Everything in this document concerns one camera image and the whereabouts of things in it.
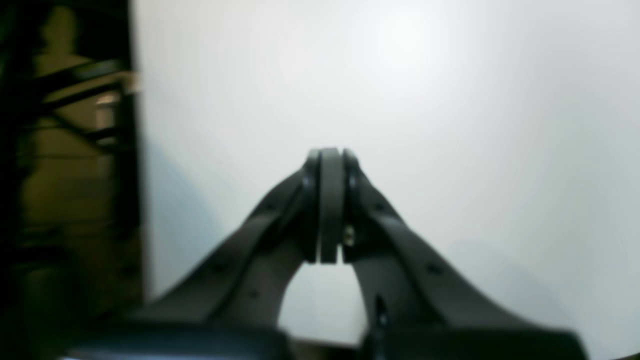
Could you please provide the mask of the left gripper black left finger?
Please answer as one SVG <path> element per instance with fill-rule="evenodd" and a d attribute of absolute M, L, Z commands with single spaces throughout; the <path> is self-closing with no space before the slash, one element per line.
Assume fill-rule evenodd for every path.
<path fill-rule="evenodd" d="M 318 253 L 325 151 L 279 182 L 173 289 L 87 333 L 67 360 L 292 360 L 278 329 L 290 281 Z"/>

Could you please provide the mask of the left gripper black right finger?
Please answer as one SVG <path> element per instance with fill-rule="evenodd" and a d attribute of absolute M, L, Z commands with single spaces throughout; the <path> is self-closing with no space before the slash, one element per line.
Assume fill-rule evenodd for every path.
<path fill-rule="evenodd" d="M 330 150 L 330 215 L 365 303 L 366 360 L 585 360 L 573 332 L 498 305 L 402 220 L 348 150 Z"/>

